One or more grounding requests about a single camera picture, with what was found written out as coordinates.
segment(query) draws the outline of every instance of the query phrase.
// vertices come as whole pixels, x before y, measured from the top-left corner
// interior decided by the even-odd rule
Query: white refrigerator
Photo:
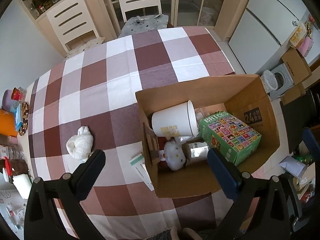
[[[276,67],[306,11],[301,0],[249,0],[229,41],[247,74]]]

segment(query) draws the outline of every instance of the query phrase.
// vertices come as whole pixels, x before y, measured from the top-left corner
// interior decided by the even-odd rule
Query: blue box
[[[15,125],[15,130],[19,131],[23,124],[23,118],[22,118],[22,104],[20,103],[14,112],[14,125]]]

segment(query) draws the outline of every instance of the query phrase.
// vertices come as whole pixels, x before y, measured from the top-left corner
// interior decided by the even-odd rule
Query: dining table
[[[229,74],[234,70],[228,59],[200,26],[137,33],[85,50],[27,89],[28,130],[18,141],[30,173],[45,181],[72,173],[81,161],[66,143],[88,126],[92,151],[103,150],[106,164],[80,204],[106,239],[144,239],[173,226],[215,228],[232,205],[222,190],[158,198],[131,167],[129,161],[142,152],[135,92]],[[55,203],[67,232],[76,236],[63,206]]]

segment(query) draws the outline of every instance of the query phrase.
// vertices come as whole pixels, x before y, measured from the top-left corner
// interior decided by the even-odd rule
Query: glass door
[[[214,27],[224,0],[175,0],[174,26]]]

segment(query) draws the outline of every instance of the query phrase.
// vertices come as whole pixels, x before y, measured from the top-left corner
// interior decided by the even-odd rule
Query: white stuffed toy
[[[67,141],[68,153],[77,160],[86,161],[91,152],[93,144],[93,136],[87,126],[81,126],[78,129],[78,134],[72,136]]]
[[[175,140],[171,140],[164,145],[165,161],[173,171],[180,170],[186,162],[186,157],[182,151],[181,145]]]

